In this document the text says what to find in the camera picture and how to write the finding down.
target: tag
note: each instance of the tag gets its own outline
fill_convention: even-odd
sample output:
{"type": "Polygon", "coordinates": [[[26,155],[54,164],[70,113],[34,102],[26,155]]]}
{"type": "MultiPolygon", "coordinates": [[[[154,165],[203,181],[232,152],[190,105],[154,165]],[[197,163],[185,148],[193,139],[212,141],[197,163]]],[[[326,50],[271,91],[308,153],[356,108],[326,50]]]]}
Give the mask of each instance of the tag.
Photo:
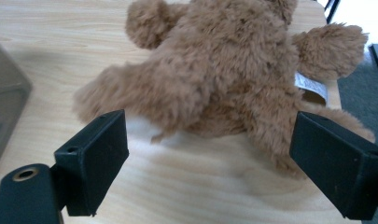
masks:
{"type": "Polygon", "coordinates": [[[304,100],[322,105],[328,103],[328,88],[326,85],[311,80],[299,72],[296,72],[295,78],[296,81],[294,82],[294,85],[305,90],[305,94],[303,95],[304,100]]]}

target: floor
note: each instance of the floor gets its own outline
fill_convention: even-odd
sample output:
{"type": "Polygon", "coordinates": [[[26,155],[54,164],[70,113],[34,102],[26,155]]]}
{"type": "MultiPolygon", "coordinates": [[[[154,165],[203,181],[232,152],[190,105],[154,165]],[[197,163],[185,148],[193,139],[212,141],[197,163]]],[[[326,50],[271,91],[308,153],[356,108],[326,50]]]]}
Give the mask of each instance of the floor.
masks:
{"type": "MultiPolygon", "coordinates": [[[[332,22],[359,25],[369,34],[367,46],[378,43],[378,0],[341,0],[332,22]]],[[[339,88],[343,109],[361,119],[365,125],[368,123],[378,134],[378,71],[367,46],[365,60],[354,74],[339,81],[339,88]]],[[[363,224],[376,223],[378,210],[372,221],[363,221],[363,224]]]]}

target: table surface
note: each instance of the table surface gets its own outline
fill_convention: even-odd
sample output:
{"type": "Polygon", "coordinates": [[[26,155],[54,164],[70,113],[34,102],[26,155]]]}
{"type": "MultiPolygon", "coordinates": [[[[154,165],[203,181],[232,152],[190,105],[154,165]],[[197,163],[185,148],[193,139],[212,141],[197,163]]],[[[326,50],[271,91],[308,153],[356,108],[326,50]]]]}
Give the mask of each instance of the table surface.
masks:
{"type": "MultiPolygon", "coordinates": [[[[84,127],[72,95],[112,63],[140,63],[148,51],[124,34],[131,1],[0,0],[0,44],[34,89],[0,160],[0,180],[53,152],[84,127]]],[[[323,8],[300,1],[290,32],[324,25],[323,8]]],[[[329,106],[340,107],[335,82],[329,106]]],[[[310,180],[278,174],[244,134],[202,139],[178,133],[151,145],[157,129],[128,118],[130,158],[96,217],[65,223],[344,223],[310,180]]]]}

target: teddy bear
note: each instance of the teddy bear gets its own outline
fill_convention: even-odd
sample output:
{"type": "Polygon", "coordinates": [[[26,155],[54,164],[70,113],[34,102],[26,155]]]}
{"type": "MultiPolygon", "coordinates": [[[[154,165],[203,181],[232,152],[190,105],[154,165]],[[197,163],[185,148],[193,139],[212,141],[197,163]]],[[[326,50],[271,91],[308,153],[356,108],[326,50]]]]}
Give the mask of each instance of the teddy bear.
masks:
{"type": "Polygon", "coordinates": [[[374,142],[373,133],[340,109],[313,105],[294,85],[296,71],[315,79],[348,76],[367,36],[358,26],[328,24],[289,35],[297,0],[137,0],[126,34],[151,49],[142,63],[111,65],[75,93],[84,121],[125,109],[161,128],[203,137],[246,133],[275,167],[303,175],[289,157],[299,111],[331,119],[374,142]]]}

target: fluffy brown fur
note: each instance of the fluffy brown fur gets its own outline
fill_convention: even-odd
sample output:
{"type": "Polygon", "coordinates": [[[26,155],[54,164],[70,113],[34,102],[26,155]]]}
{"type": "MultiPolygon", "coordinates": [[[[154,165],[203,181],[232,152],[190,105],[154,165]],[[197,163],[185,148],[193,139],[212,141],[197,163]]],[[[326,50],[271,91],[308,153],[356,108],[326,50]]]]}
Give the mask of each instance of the fluffy brown fur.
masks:
{"type": "Polygon", "coordinates": [[[106,68],[77,92],[76,111],[88,121],[124,108],[161,127],[156,140],[177,130],[202,136],[247,132],[277,167],[292,174],[301,173],[288,156],[298,111],[374,141],[357,119],[305,103],[294,86],[298,68],[315,78],[348,74],[367,37],[355,26],[328,25],[291,38],[286,25],[296,5],[297,0],[139,0],[130,7],[127,33],[154,51],[143,63],[106,68]]]}

